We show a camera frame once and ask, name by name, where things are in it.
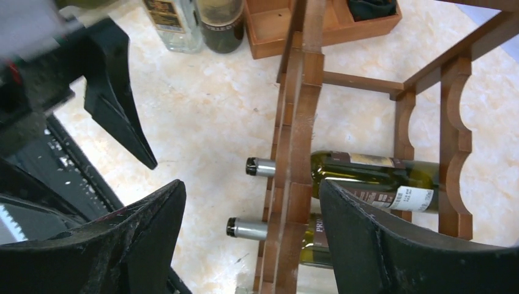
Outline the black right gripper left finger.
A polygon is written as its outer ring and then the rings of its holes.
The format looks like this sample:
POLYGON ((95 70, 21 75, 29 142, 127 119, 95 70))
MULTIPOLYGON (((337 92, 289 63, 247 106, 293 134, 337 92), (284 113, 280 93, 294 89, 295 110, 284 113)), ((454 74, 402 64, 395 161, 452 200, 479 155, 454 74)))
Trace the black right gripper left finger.
POLYGON ((171 261, 185 184, 42 241, 1 246, 2 293, 185 293, 171 261))

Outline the wooden wine rack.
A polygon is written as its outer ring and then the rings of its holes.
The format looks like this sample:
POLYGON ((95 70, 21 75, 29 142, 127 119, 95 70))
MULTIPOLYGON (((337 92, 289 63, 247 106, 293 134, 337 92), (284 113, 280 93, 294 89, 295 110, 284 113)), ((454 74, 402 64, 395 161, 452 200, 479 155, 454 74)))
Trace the wooden wine rack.
POLYGON ((404 159, 414 156, 408 126, 416 96, 441 85, 438 230, 471 239, 472 216, 460 197, 459 183, 463 164, 472 151, 472 135, 461 121, 460 97, 472 63, 518 34, 518 2, 470 1, 469 5, 498 13, 403 83, 326 72, 322 45, 310 39, 310 29, 288 31, 277 76, 280 89, 271 151, 277 166, 265 196, 267 238, 258 249, 255 293, 296 292, 312 182, 290 173, 297 159, 310 157, 314 117, 325 83, 388 93, 396 103, 394 154, 404 159))

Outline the dark wine bottle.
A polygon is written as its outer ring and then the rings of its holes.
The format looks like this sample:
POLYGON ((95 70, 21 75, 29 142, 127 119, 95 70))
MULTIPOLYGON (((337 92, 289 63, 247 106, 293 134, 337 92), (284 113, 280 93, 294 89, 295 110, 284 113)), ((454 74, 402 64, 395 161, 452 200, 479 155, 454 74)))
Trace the dark wine bottle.
POLYGON ((197 0, 206 46, 221 54, 236 50, 244 38, 244 0, 197 0))
POLYGON ((310 180, 314 198, 321 182, 331 180, 377 208, 439 211, 437 163, 339 151, 316 151, 295 163, 291 176, 310 180))

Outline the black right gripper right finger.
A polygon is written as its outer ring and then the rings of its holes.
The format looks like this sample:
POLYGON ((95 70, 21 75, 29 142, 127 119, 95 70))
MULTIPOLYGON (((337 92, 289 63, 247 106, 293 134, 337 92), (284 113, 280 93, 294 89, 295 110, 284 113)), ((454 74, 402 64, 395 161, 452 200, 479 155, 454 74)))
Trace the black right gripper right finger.
POLYGON ((517 293, 518 248, 419 227, 333 181, 319 187, 340 293, 517 293))

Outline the dark wine bottle front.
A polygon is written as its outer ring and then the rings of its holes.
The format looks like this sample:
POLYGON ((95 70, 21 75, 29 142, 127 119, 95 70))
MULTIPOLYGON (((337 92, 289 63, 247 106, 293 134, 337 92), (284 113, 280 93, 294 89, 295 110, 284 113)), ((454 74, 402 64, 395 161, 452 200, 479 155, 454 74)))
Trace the dark wine bottle front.
POLYGON ((437 163, 339 151, 316 151, 295 163, 291 176, 310 180, 314 198, 321 182, 331 180, 377 208, 439 211, 437 163))

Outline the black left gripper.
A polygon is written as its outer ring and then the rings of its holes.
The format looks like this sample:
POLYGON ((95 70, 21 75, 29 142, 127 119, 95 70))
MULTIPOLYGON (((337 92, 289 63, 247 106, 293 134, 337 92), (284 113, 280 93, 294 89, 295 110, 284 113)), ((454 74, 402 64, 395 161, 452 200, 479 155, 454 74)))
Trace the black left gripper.
POLYGON ((147 168, 156 168, 133 99, 129 37, 113 20, 77 29, 27 61, 1 62, 1 157, 40 137, 81 77, 87 81, 84 109, 92 119, 147 168))

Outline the clear glass bottle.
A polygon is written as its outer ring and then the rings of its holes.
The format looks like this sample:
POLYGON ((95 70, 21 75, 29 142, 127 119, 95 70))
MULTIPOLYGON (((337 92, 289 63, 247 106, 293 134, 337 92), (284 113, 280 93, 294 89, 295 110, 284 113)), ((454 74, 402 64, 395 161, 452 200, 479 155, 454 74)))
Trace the clear glass bottle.
POLYGON ((237 286, 234 291, 235 294, 254 294, 253 290, 250 290, 247 287, 237 286))

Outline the dark wine bottle back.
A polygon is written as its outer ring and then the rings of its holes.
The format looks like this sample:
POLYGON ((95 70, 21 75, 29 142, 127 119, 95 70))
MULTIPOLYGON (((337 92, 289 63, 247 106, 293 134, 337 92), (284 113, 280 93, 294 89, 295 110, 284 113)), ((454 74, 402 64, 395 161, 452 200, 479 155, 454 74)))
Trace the dark wine bottle back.
POLYGON ((197 0, 206 46, 221 54, 236 50, 244 38, 244 0, 197 0))

